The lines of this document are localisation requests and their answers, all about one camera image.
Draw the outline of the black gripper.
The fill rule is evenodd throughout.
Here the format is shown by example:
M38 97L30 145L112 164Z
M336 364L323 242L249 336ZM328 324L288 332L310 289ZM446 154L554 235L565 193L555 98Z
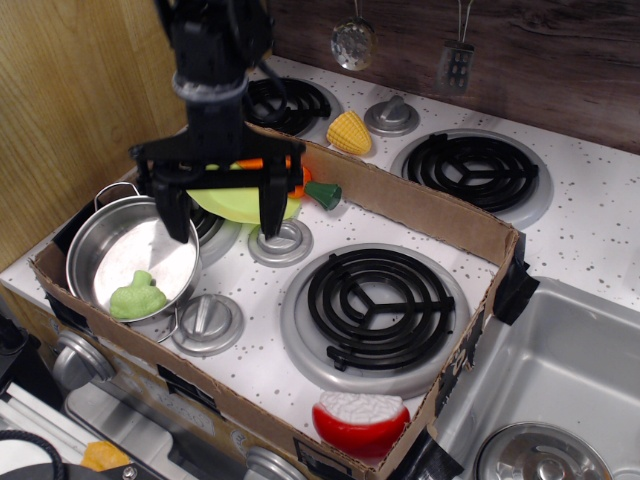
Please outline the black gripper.
M260 184L262 233L266 239L278 235L289 184L303 182L303 144L260 134L246 124L244 74L221 83L175 74L172 87L185 102L186 129L129 149L137 182L152 185L156 209L170 237L180 243L189 240L189 184Z

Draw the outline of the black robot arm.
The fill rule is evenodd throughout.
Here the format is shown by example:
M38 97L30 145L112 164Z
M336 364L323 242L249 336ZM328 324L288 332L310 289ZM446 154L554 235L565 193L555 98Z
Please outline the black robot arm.
M247 74L264 66L273 44L270 16L259 1L159 1L156 9L174 51L172 85L187 128L130 148L140 190L154 199L169 236L184 243L189 191L255 187L262 232L276 236L289 193L303 183L305 146L245 120Z

